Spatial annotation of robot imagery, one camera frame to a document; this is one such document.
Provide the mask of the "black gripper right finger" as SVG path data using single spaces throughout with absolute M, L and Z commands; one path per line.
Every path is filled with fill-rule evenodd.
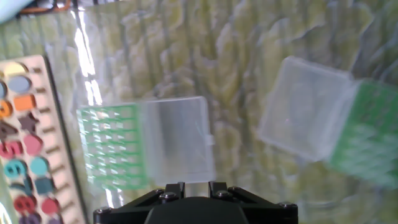
M 298 224 L 298 205 L 292 202 L 272 203 L 226 182 L 211 181 L 208 190 L 210 198 L 237 205 L 249 223 Z

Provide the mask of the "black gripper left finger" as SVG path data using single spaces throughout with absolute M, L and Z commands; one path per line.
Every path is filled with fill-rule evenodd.
M 119 208 L 101 207 L 93 212 L 93 223 L 144 223 L 154 208 L 185 198 L 185 182 L 167 184 Z

